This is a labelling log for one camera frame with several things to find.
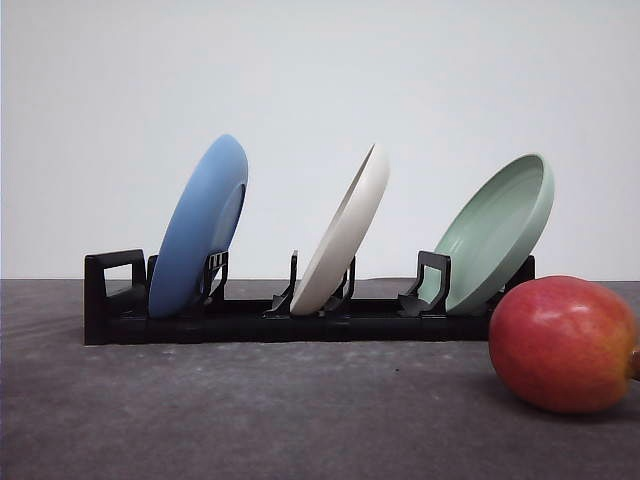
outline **black dish rack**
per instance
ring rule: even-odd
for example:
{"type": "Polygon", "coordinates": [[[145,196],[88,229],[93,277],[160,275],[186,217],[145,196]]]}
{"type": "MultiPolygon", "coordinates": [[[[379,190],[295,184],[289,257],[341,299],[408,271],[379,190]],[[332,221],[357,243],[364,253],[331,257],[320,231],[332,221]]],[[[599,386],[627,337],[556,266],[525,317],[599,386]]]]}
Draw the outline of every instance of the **black dish rack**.
{"type": "Polygon", "coordinates": [[[148,292],[157,255],[145,268],[142,250],[87,255],[84,278],[84,342],[202,343],[288,342],[351,340],[486,340],[493,309],[504,293],[535,276],[535,259],[529,256],[504,289],[491,298],[482,315],[447,315],[445,302],[451,280],[451,258],[420,251],[417,275],[404,294],[390,299],[353,298],[355,258],[342,282],[316,314],[293,316],[289,311],[296,288],[298,253],[291,256],[289,284],[272,299],[236,300],[225,296],[229,253],[210,254],[203,269],[200,298],[178,315],[151,318],[148,292]],[[131,265],[131,287],[107,294],[104,271],[131,265]],[[418,298],[425,269],[440,272],[440,289],[431,302],[418,298]],[[214,277],[220,280],[214,288],[214,277]]]}

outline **dish rack divider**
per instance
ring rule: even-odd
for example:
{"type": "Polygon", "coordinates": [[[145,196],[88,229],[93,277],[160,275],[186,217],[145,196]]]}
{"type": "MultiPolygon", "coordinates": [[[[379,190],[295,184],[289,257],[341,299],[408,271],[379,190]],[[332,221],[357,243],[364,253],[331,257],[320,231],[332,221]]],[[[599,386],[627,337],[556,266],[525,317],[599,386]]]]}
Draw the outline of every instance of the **dish rack divider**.
{"type": "Polygon", "coordinates": [[[229,299],[226,296],[229,252],[207,256],[202,293],[178,315],[151,318],[148,292],[157,255],[146,268],[142,250],[87,255],[84,278],[84,343],[202,343],[287,342],[350,340],[486,340],[491,314],[504,293],[535,277],[535,259],[529,256],[504,289],[492,297],[483,313],[456,316],[446,312],[451,284],[451,258],[418,252],[416,278],[409,290],[396,298],[354,298],[356,259],[340,285],[316,314],[290,313],[295,293],[298,251],[291,255],[286,289],[269,299],[229,299]],[[131,287],[107,294],[104,271],[131,265],[131,287]],[[440,273],[439,291],[431,302],[418,297],[427,267],[440,273]],[[220,273],[218,284],[214,278],[220,273]]]}

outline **white wall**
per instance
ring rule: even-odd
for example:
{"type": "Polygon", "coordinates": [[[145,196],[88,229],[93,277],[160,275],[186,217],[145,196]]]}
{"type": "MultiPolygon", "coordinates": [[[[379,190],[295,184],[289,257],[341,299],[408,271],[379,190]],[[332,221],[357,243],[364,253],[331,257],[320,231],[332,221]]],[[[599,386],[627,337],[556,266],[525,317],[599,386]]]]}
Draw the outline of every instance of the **white wall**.
{"type": "Polygon", "coordinates": [[[392,178],[359,276],[414,273],[539,151],[539,273],[640,280],[640,2],[4,0],[2,276],[159,249],[224,132],[250,162],[231,275],[304,268],[371,142],[392,178]]]}

